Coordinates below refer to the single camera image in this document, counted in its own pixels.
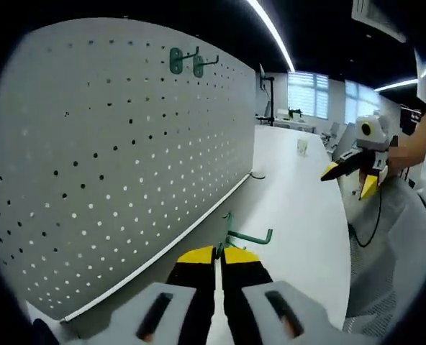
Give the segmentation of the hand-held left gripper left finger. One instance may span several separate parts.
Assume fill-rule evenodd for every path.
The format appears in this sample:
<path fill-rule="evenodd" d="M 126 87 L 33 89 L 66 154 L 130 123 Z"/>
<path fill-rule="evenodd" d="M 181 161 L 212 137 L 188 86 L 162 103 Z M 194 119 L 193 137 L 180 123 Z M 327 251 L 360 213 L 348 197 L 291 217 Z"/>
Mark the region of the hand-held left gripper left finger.
<path fill-rule="evenodd" d="M 213 246 L 193 249 L 176 261 L 164 283 L 148 285 L 113 312 L 113 344 L 205 344 L 215 301 Z"/>

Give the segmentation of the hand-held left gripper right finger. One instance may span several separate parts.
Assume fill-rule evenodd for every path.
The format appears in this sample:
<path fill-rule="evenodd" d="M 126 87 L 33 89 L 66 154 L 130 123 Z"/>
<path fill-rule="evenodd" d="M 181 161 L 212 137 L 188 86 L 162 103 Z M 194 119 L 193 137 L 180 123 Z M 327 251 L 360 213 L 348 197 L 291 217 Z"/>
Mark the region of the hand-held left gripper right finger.
<path fill-rule="evenodd" d="M 274 281 L 253 253 L 229 247 L 220 257 L 223 306 L 235 344 L 344 344 L 326 310 L 284 281 Z"/>

